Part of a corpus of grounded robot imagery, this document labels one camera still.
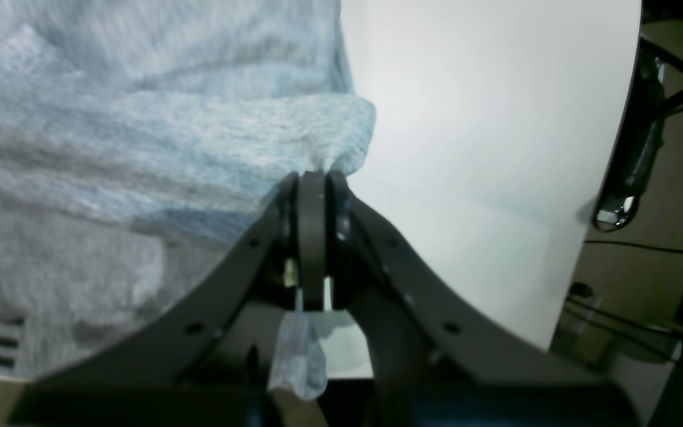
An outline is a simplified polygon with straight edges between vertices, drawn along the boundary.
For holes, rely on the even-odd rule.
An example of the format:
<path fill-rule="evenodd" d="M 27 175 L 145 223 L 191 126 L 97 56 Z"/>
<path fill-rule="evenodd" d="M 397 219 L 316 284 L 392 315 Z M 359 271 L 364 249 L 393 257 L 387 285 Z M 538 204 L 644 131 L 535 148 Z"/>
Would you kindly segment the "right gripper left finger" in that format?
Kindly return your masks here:
<path fill-rule="evenodd" d="M 290 173 L 225 259 L 168 313 L 87 361 L 28 386 L 12 426 L 282 426 L 266 391 L 277 323 L 251 319 L 246 349 L 228 337 L 255 302 L 320 309 L 325 175 Z"/>

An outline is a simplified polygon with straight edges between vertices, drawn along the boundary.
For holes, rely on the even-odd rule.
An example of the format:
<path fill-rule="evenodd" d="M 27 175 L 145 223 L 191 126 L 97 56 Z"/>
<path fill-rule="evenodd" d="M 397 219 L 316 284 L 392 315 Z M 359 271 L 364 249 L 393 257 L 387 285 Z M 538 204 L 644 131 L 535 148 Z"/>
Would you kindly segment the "black right gripper right finger pad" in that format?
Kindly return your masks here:
<path fill-rule="evenodd" d="M 621 387 L 466 303 L 339 172 L 325 177 L 331 302 L 362 330 L 376 426 L 637 426 Z"/>

